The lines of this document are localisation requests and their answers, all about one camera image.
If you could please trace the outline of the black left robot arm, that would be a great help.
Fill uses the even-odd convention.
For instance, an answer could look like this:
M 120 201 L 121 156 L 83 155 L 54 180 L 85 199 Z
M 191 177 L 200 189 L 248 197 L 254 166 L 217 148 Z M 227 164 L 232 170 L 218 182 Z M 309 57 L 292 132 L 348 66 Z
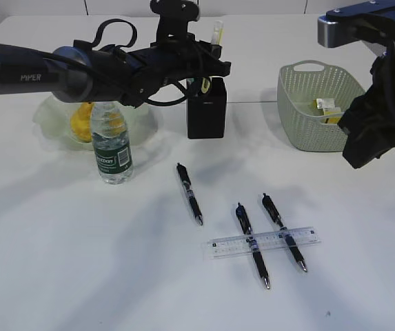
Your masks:
M 220 59 L 221 47 L 197 41 L 190 33 L 184 38 L 170 35 L 130 52 L 119 44 L 100 48 L 101 39 L 101 32 L 97 32 L 91 42 L 76 40 L 73 46 L 54 52 L 0 43 L 0 95 L 51 92 L 64 103 L 173 106 L 185 101 L 197 87 L 183 90 L 183 96 L 173 101 L 151 97 L 185 79 L 226 77 L 231 71 L 231 63 Z

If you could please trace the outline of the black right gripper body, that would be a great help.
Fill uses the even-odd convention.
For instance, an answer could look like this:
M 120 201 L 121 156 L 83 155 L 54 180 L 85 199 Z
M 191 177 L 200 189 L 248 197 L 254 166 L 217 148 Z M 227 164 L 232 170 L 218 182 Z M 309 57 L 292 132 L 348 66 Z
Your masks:
M 354 169 L 395 148 L 395 51 L 377 57 L 370 74 L 372 85 L 338 122 L 347 135 L 343 157 Z

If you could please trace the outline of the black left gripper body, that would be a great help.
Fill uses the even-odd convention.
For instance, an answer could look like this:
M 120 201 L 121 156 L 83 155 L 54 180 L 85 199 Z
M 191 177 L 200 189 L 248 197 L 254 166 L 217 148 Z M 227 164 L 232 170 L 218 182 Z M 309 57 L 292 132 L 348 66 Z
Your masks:
M 197 41 L 193 34 L 186 40 L 168 39 L 149 48 L 123 51 L 124 45 L 114 47 L 114 56 L 119 60 L 117 70 L 117 96 L 114 100 L 124 106 L 168 107 L 183 103 L 196 96 L 203 80 L 211 77 L 227 77 L 231 63 L 221 60 L 221 46 L 206 41 Z M 186 80 L 199 78 L 198 89 L 188 91 Z M 161 88 L 174 86 L 182 97 L 171 101 L 157 101 L 152 98 Z

